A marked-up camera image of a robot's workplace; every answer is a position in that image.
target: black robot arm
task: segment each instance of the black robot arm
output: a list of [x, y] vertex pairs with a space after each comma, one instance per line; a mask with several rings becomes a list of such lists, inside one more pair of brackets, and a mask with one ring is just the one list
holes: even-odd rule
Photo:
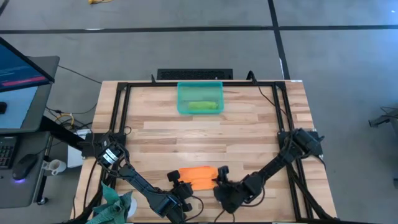
[[216, 199], [224, 210], [234, 213], [243, 203], [252, 202], [261, 194], [266, 181], [287, 164], [299, 157], [308, 156], [321, 150], [320, 142], [303, 129], [292, 130], [284, 141], [284, 146], [267, 165], [253, 172], [239, 182], [229, 181], [228, 167], [218, 169], [218, 186], [213, 189]]
[[[192, 196], [193, 190], [189, 183], [178, 181], [180, 174], [177, 170], [167, 174], [169, 181], [174, 183], [173, 188], [169, 191], [161, 190], [153, 187], [130, 164], [128, 150], [118, 143], [114, 133], [108, 132], [98, 142], [90, 142], [86, 146], [99, 152], [95, 153], [96, 161], [108, 174], [104, 184], [110, 184], [115, 178], [123, 179], [145, 196], [150, 208], [160, 217], [167, 217], [173, 224], [185, 223], [187, 218], [185, 212], [192, 210], [192, 206], [186, 203], [185, 199]], [[112, 164], [117, 164], [120, 161], [125, 162], [122, 168], [119, 170], [109, 169]], [[102, 191], [99, 189], [82, 214], [66, 223], [86, 223], [93, 211], [93, 207], [101, 201], [101, 198]]]

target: computer mouse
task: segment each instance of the computer mouse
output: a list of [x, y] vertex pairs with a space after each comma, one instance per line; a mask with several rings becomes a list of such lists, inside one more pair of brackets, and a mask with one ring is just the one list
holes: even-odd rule
[[12, 168], [12, 178], [14, 180], [22, 180], [29, 174], [30, 170], [37, 162], [36, 154], [26, 154]]

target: wooden tabletop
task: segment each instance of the wooden tabletop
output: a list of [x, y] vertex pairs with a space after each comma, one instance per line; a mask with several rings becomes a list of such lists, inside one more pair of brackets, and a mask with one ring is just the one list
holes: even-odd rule
[[[105, 133], [109, 128], [117, 82], [103, 82], [93, 121], [95, 133]], [[310, 108], [302, 82], [286, 81], [287, 93], [296, 128], [313, 128]], [[271, 100], [270, 87], [261, 87]], [[223, 88], [224, 111], [219, 115], [182, 116], [177, 111], [177, 87], [134, 87], [129, 99], [126, 125], [132, 128], [127, 136], [126, 148], [131, 164], [154, 187], [167, 190], [172, 183], [167, 173], [182, 167], [228, 166], [230, 180], [241, 180], [245, 175], [259, 170], [279, 152], [279, 130], [275, 108], [259, 92], [258, 87]], [[124, 93], [121, 96], [117, 121], [120, 121]], [[279, 100], [283, 105], [282, 93]], [[76, 191], [76, 213], [80, 214], [93, 158], [84, 161]], [[314, 158], [303, 160], [308, 189], [318, 203], [332, 216], [336, 216], [333, 200], [323, 165]], [[87, 203], [97, 191], [101, 168], [97, 166], [91, 179]], [[118, 180], [116, 190], [123, 194], [133, 190], [137, 211], [129, 222], [169, 222], [158, 217], [146, 199], [123, 180]], [[213, 222], [222, 211], [212, 190], [195, 191], [204, 203], [203, 213], [193, 222]], [[300, 208], [305, 217], [302, 194]], [[197, 214], [201, 204], [194, 198], [187, 200]], [[294, 221], [292, 199], [286, 169], [276, 173], [266, 183], [265, 200], [257, 207], [241, 207], [236, 222]], [[232, 216], [224, 213], [218, 222], [231, 222]]]

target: orange foam block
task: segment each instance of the orange foam block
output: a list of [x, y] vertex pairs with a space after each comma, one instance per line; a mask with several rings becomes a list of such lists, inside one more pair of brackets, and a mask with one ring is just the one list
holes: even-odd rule
[[216, 179], [218, 176], [217, 167], [212, 166], [200, 166], [200, 167], [189, 167], [180, 168], [179, 181], [191, 183], [192, 190], [212, 190], [216, 187]]

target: green plastic container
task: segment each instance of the green plastic container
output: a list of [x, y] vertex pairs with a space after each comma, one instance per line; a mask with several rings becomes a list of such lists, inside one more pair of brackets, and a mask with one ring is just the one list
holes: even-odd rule
[[177, 109], [180, 114], [219, 114], [224, 110], [222, 82], [179, 82]]

